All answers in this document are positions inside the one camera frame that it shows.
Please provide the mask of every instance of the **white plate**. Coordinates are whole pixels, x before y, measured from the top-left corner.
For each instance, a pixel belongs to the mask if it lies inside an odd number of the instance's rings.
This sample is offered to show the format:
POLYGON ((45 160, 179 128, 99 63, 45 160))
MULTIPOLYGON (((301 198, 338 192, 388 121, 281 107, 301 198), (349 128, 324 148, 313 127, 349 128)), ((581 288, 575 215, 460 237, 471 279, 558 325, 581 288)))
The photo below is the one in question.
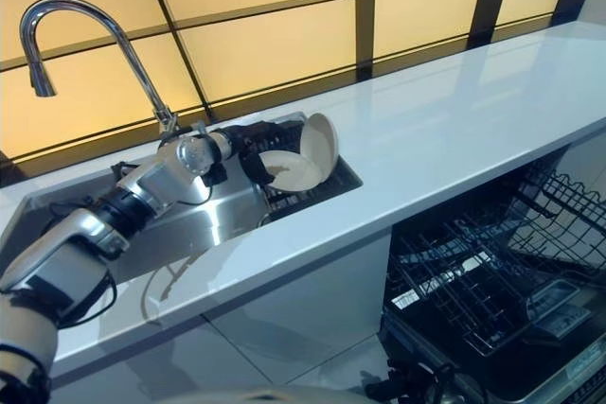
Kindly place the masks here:
POLYGON ((300 146, 301 155, 320 169, 320 182, 328 179, 339 158, 337 133, 329 118, 323 114, 310 116, 303 126, 300 146))
POLYGON ((269 150, 259 157, 267 172, 276 177, 269 186, 280 191, 306 191, 322 181, 318 166, 297 153, 269 150))

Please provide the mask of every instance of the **kitchen counter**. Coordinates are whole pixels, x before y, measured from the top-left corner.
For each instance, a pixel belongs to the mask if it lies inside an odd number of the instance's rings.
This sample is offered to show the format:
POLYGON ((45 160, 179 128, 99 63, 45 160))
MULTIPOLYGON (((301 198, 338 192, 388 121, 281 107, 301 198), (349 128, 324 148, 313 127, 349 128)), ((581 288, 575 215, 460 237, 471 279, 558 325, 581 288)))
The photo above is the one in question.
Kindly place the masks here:
MULTIPOLYGON (((161 269, 119 285, 115 307, 60 333, 53 376, 166 332, 598 131, 606 126, 605 60, 606 27, 577 22, 253 114, 255 120, 296 111, 327 115, 363 186, 208 250, 176 281, 161 269)), ((156 147, 0 189, 0 230, 32 191, 156 147)))

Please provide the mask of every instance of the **white cabinet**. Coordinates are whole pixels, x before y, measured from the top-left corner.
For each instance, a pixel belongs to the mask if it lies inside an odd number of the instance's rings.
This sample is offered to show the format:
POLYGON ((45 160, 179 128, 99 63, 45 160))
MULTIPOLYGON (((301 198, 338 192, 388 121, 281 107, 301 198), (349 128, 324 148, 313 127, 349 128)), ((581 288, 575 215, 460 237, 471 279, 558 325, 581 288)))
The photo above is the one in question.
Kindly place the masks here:
POLYGON ((199 390, 265 383, 267 380, 216 329, 201 324, 55 390, 50 402, 150 404, 199 390))
POLYGON ((390 232, 211 323, 273 383, 288 382, 379 331, 390 232))

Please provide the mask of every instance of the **faucet spout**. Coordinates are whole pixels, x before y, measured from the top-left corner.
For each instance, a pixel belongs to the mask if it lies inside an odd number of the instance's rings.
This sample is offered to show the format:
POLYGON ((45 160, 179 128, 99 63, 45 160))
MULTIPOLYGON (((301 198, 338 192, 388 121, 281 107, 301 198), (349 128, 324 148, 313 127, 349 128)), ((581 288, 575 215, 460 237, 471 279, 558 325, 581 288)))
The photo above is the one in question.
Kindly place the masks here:
POLYGON ((96 19, 107 28, 116 39, 117 45, 122 50, 124 57, 148 96, 153 106, 153 114, 160 122, 160 132, 176 130, 178 128, 177 115, 169 109, 158 95, 122 27, 107 13, 83 0, 39 0, 31 5, 21 18, 19 35, 21 45, 26 53, 31 86, 36 91, 36 95, 38 97, 53 97, 57 94, 50 77, 46 73, 42 55, 36 42, 36 27, 48 13, 62 9, 83 13, 96 19))

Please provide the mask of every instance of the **dishwasher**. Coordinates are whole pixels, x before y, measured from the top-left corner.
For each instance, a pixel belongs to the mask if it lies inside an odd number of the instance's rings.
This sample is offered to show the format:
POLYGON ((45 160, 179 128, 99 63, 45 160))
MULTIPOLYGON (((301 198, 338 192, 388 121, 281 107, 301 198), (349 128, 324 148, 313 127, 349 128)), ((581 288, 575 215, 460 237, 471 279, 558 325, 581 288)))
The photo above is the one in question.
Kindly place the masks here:
POLYGON ((451 365, 464 402, 606 395, 606 204, 559 170, 565 154, 393 227, 383 331, 423 367, 451 365))

